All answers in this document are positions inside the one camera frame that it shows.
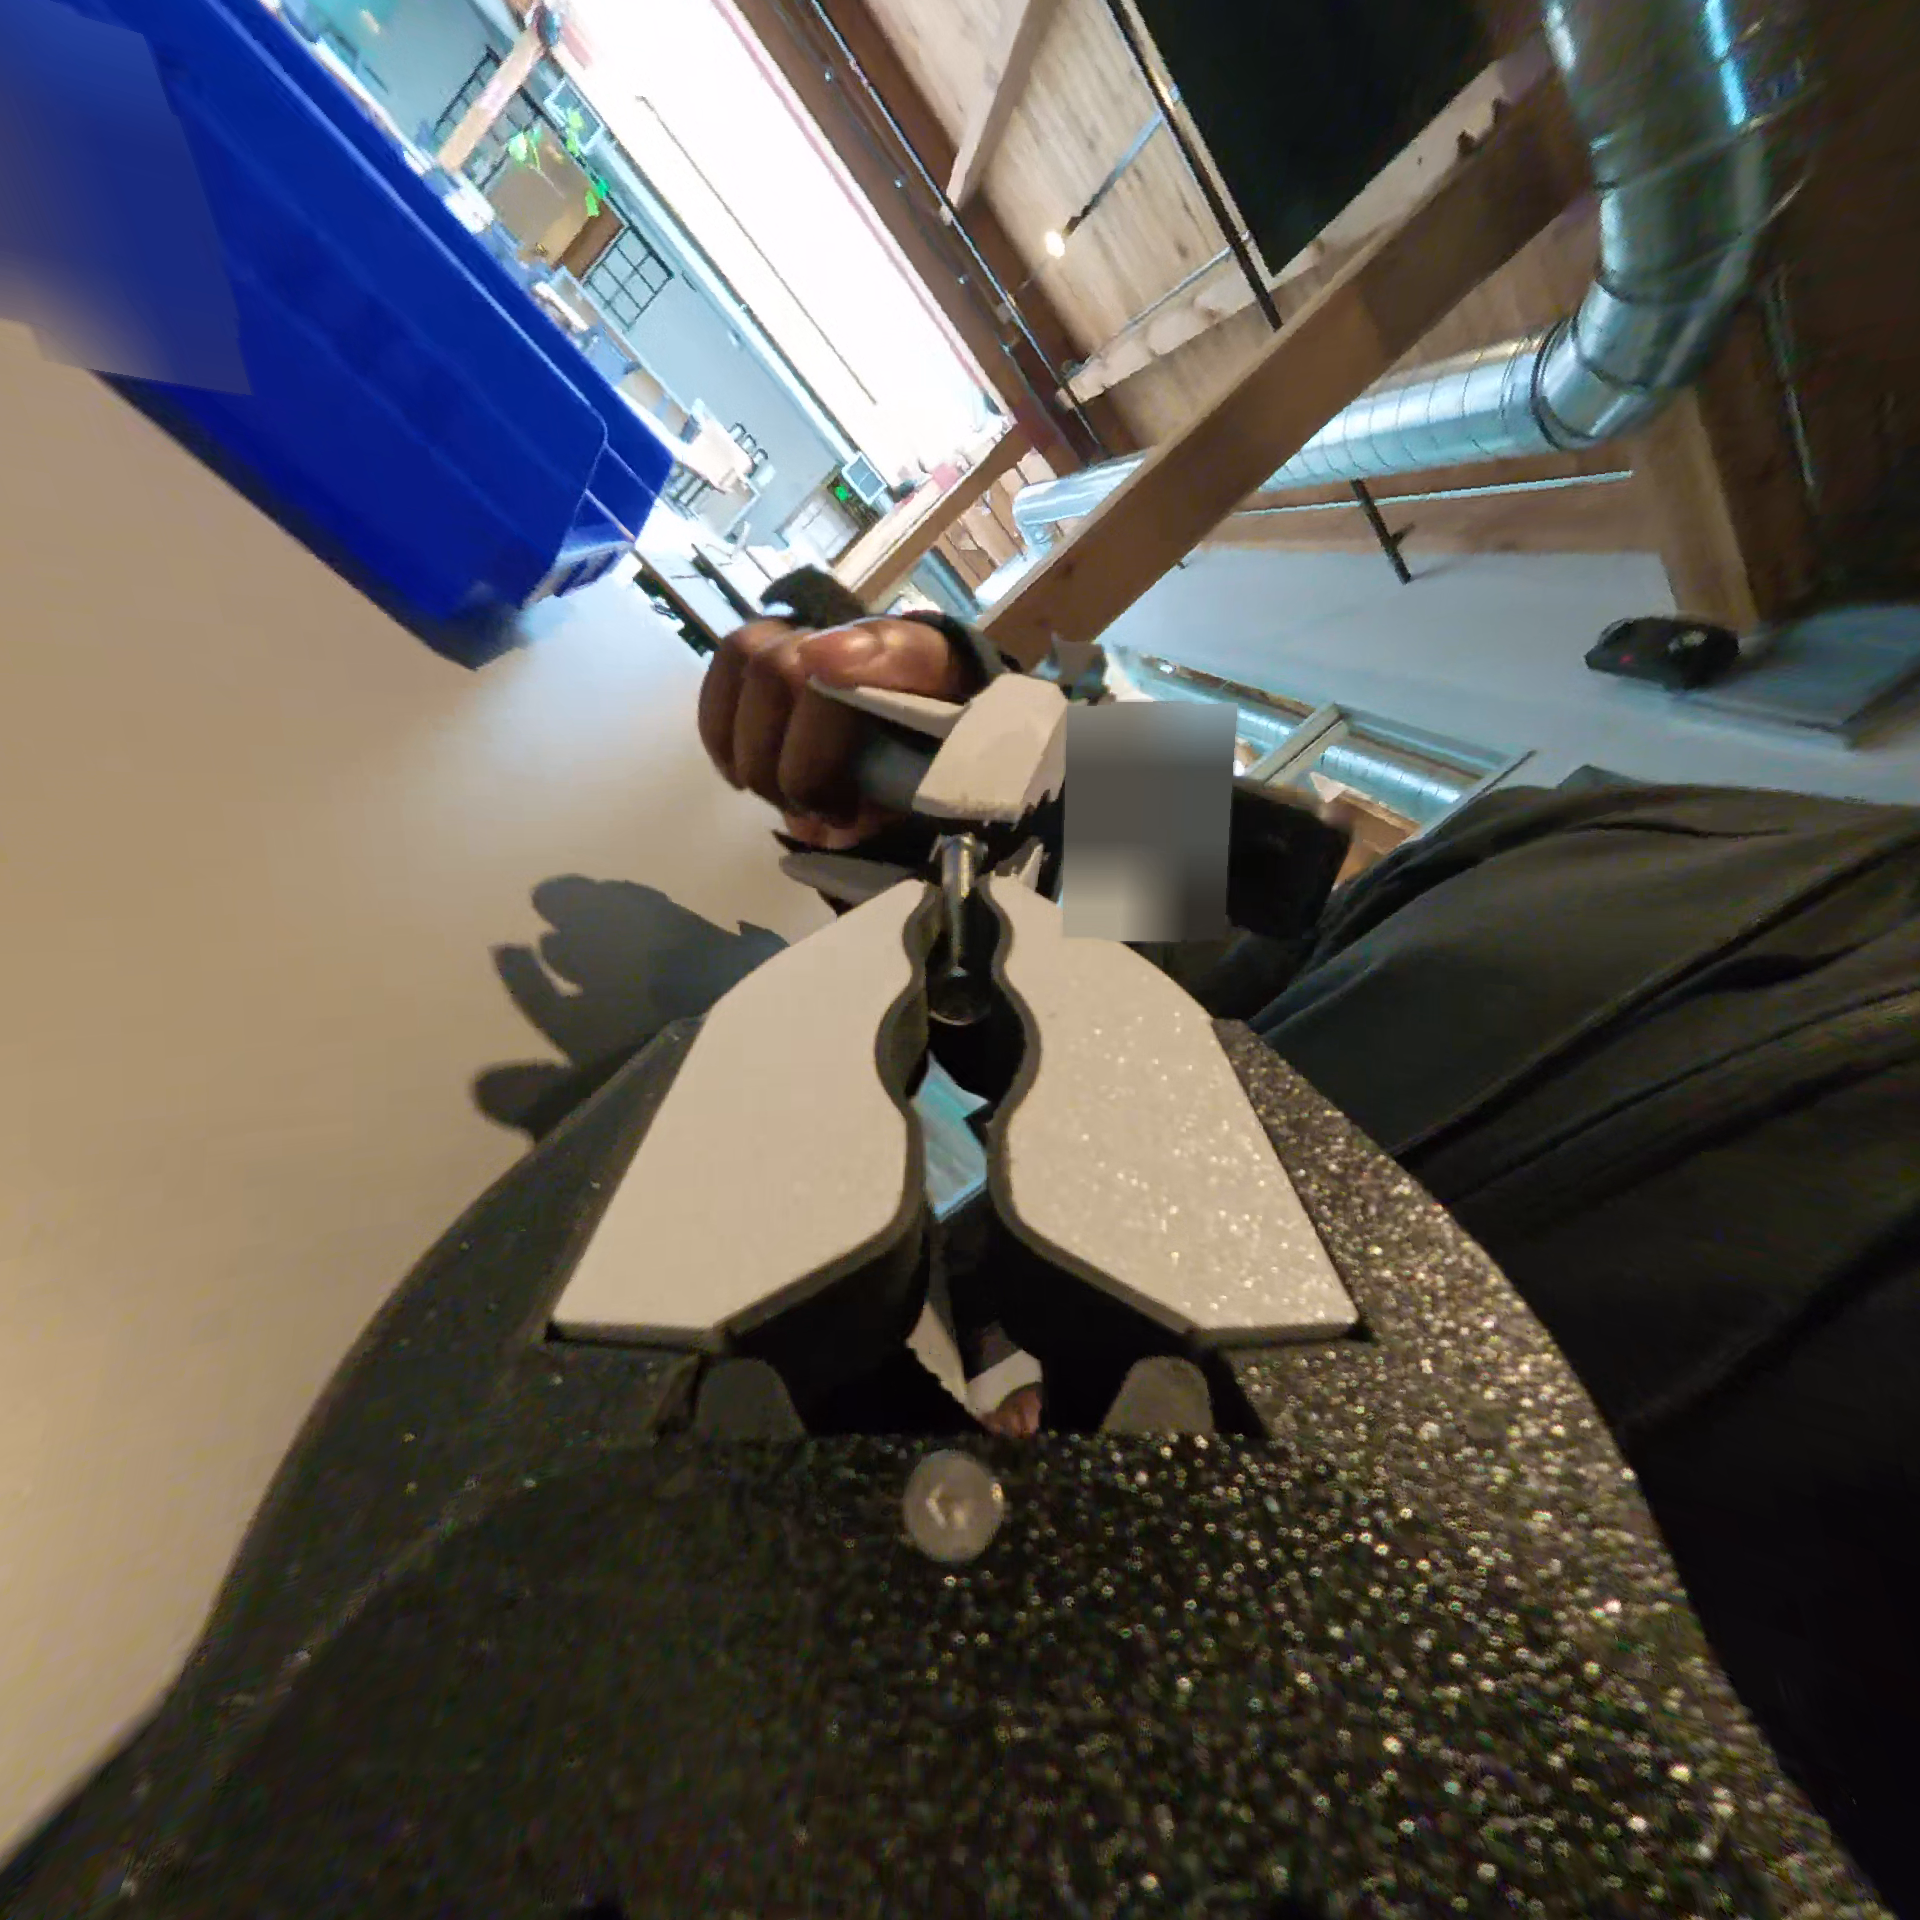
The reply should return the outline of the silver bolt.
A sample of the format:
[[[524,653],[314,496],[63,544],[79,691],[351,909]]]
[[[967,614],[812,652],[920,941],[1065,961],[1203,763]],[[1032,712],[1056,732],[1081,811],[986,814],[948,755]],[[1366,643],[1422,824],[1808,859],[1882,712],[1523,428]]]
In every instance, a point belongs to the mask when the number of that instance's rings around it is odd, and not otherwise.
[[[984,939],[976,909],[976,877],[964,861],[945,865],[940,879],[942,924],[929,952],[929,1017],[945,1025],[974,1025],[994,1008],[992,960],[979,958]]]

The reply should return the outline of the wooden pillar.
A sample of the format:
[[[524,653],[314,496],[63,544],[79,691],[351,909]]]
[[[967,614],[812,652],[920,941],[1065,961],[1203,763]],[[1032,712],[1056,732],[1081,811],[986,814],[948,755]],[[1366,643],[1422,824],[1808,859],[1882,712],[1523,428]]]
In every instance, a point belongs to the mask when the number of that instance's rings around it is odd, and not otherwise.
[[[1583,193],[1591,165],[1546,30],[1505,67],[1521,88],[1491,128],[996,606],[986,632],[1004,653],[1035,665],[1056,639],[1097,639]]]

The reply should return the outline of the black hanging screen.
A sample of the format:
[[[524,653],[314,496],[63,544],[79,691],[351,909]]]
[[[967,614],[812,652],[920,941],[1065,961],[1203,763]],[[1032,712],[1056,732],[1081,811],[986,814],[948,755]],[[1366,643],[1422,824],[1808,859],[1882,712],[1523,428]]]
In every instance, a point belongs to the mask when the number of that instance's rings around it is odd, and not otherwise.
[[[1492,60],[1467,1],[1142,1],[1252,247],[1287,268]]]

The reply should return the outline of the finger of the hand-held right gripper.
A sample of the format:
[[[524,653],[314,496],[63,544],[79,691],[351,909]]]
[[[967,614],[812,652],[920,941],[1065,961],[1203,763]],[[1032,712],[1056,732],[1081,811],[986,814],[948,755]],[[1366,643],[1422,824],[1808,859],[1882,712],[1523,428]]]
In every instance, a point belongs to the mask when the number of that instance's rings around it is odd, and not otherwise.
[[[1022,824],[1065,783],[1067,696],[1059,684],[1004,675],[967,701],[916,789],[942,824]]]
[[[778,835],[782,872],[825,897],[834,912],[865,904],[906,879],[922,879],[946,902],[969,902],[990,872],[1010,872],[1041,857],[1041,888],[1059,879],[1056,832],[979,832],[969,887],[946,877],[945,846],[960,832],[871,832],[847,848]]]

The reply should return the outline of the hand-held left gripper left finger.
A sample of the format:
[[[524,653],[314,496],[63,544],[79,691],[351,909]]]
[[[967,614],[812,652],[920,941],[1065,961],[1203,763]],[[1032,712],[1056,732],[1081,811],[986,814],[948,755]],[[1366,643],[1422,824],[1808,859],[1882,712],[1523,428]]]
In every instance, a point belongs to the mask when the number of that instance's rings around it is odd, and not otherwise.
[[[723,996],[552,1312],[650,1345],[904,1345],[927,1283],[910,1083],[931,888],[904,879]]]

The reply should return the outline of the person's right hand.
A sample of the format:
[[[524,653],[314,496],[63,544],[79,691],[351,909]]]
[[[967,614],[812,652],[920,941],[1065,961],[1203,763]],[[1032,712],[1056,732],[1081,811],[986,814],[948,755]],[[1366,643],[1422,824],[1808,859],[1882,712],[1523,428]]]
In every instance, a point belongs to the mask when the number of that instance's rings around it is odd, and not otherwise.
[[[920,619],[867,616],[803,631],[767,616],[728,636],[699,694],[699,739],[737,790],[767,803],[786,838],[848,849],[900,824],[867,799],[858,758],[867,719],[827,687],[882,687],[960,704],[982,687],[976,661]]]

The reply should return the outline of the black ceiling box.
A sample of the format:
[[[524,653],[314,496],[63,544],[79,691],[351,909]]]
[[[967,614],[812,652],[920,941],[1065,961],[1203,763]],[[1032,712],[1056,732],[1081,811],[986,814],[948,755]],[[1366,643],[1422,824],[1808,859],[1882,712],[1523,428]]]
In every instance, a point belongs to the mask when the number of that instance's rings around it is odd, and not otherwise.
[[[1695,692],[1739,667],[1742,643],[1736,631],[1705,619],[1633,614],[1607,627],[1583,663],[1604,679]]]

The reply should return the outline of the silver ventilation duct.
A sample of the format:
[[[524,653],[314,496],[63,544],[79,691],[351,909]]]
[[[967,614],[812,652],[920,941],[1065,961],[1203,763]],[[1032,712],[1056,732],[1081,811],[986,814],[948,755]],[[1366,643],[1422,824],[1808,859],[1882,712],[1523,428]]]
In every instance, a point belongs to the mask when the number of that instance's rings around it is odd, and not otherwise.
[[[1263,493],[1572,454],[1642,431],[1752,291],[1806,174],[1811,5],[1543,5],[1586,150],[1598,256],[1532,333],[1383,375]]]
[[[1108,691],[1164,704],[1232,709],[1240,776],[1267,787],[1329,783],[1416,832],[1438,828],[1532,758],[1532,750],[1484,748],[1352,704],[1316,704],[1130,647],[1108,652]]]

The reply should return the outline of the blue plastic bin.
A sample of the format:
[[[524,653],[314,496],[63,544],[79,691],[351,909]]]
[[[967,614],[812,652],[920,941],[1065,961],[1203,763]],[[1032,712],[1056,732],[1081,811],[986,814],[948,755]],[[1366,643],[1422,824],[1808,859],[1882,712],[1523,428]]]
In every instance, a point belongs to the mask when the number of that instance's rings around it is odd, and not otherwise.
[[[435,653],[623,572],[665,451],[260,5],[4,5],[4,326]]]

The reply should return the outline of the green hanging plant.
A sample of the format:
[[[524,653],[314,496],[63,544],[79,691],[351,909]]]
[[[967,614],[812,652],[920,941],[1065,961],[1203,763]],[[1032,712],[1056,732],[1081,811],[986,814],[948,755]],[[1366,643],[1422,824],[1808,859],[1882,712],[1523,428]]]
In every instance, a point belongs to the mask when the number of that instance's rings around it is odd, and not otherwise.
[[[609,181],[592,169],[584,142],[569,131],[552,124],[520,128],[503,152],[513,167],[547,181],[554,191],[572,193],[585,220],[596,216],[610,198]]]

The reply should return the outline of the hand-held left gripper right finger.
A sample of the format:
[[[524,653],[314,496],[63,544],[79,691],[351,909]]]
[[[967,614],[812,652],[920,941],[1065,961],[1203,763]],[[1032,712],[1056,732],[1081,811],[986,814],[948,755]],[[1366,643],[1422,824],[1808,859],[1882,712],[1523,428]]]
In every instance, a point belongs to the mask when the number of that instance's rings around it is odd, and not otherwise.
[[[988,885],[1022,1059],[992,1121],[1002,1220],[1185,1341],[1319,1341],[1360,1323],[1211,1017],[1132,945]]]

